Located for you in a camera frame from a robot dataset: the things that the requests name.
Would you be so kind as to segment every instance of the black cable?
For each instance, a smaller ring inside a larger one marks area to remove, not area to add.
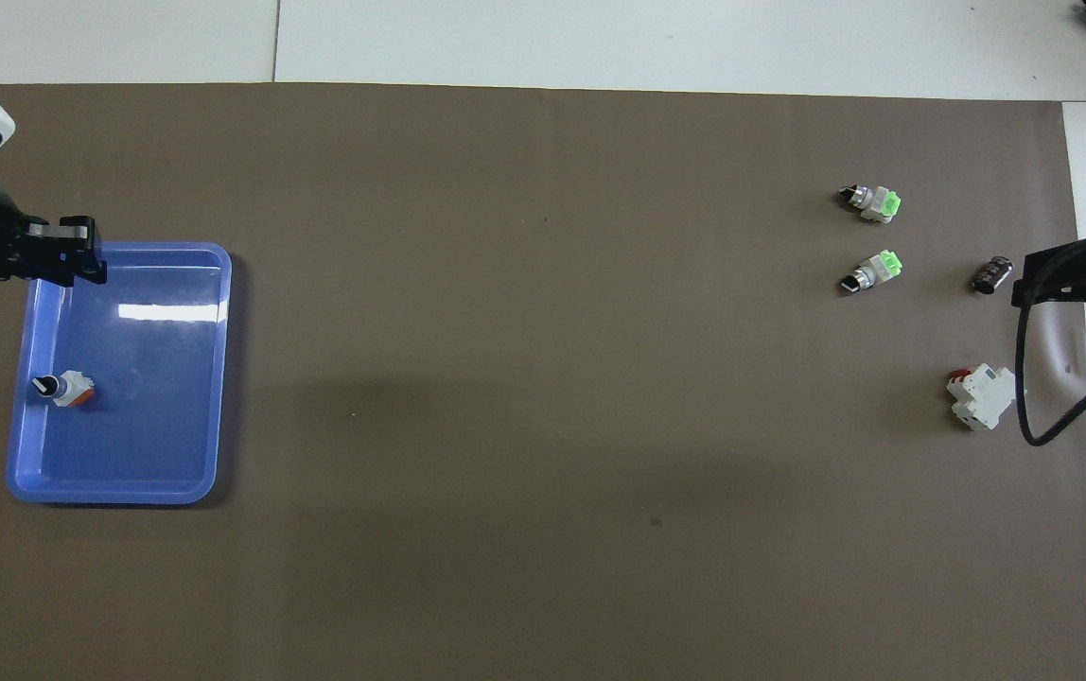
[[[1035,305],[1036,298],[1039,298],[1039,291],[1044,289],[1048,277],[1052,276],[1052,273],[1062,266],[1063,263],[1068,262],[1068,260],[1076,257],[1076,254],[1085,250],[1086,238],[1083,238],[1083,240],[1075,241],[1073,244],[1066,247],[1066,249],[1048,258],[1048,262],[1044,263],[1044,266],[1039,268],[1038,275],[1035,275],[1035,279],[1027,282],[1024,290],[1023,306],[1019,310],[1018,336],[1014,340],[1014,404],[1018,406],[1018,426],[1023,430],[1023,439],[1032,447],[1041,447],[1041,445],[1052,441],[1056,436],[1060,436],[1060,432],[1069,427],[1070,423],[1075,421],[1076,417],[1086,409],[1085,393],[1085,396],[1071,406],[1043,436],[1035,436],[1031,432],[1031,424],[1026,418],[1026,395],[1024,395],[1023,391],[1023,363],[1026,361],[1026,327],[1027,323],[1031,321],[1031,307]]]

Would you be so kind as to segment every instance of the brown mat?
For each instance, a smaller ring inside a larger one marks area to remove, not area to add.
[[[0,100],[21,207],[238,264],[192,509],[11,499],[0,285],[0,678],[1086,678],[1086,415],[1033,450],[944,389],[1013,361],[975,267],[1075,238],[1059,104]],[[838,293],[881,249],[906,272]],[[1086,362],[1079,306],[1037,314],[1041,429]]]

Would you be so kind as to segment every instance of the green and white connector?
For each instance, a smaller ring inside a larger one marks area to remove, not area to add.
[[[900,258],[893,251],[883,250],[858,264],[854,273],[842,277],[841,287],[850,293],[870,289],[900,275]]]
[[[888,224],[900,210],[900,197],[887,187],[870,187],[855,185],[853,187],[842,187],[837,190],[846,203],[858,209],[859,215],[869,220]]]

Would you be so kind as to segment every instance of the green tip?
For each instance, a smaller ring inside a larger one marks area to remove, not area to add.
[[[884,213],[884,216],[888,216],[891,218],[891,216],[897,215],[897,211],[899,210],[900,197],[897,197],[895,191],[888,191],[887,197],[884,198],[884,205],[880,209],[880,212]]]
[[[900,264],[900,258],[893,251],[880,251],[880,262],[884,263],[884,267],[888,267],[892,276],[900,275],[900,268],[904,267]]]

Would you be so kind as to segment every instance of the blue plastic bin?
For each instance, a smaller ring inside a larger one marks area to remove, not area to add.
[[[192,504],[215,483],[231,258],[215,244],[102,247],[105,285],[33,281],[5,479],[26,502]],[[31,379],[93,380],[55,406]]]

